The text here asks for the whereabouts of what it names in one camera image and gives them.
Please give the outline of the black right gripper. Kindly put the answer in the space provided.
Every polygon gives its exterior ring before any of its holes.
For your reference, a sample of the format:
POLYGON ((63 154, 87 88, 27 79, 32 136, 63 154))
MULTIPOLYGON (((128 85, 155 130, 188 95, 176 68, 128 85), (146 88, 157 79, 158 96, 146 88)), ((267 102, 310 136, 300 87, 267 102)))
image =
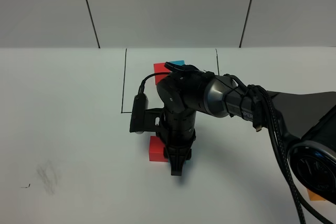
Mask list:
POLYGON ((196 111, 192 109, 176 113, 164 108, 160 115, 157 136, 165 144, 163 156, 170 162, 172 176, 182 176, 184 161, 191 159, 195 118, 196 111))

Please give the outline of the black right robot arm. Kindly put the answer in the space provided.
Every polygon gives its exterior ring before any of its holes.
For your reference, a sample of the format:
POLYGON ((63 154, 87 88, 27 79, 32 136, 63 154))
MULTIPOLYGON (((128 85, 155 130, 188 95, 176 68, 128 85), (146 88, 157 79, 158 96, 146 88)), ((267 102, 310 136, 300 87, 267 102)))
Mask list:
POLYGON ((197 112, 238 116, 256 131, 269 131, 284 175, 294 174, 307 189, 335 202, 335 92, 273 92, 192 65, 167 62, 165 67, 170 73, 157 92, 164 104, 167 143, 193 141, 197 112))

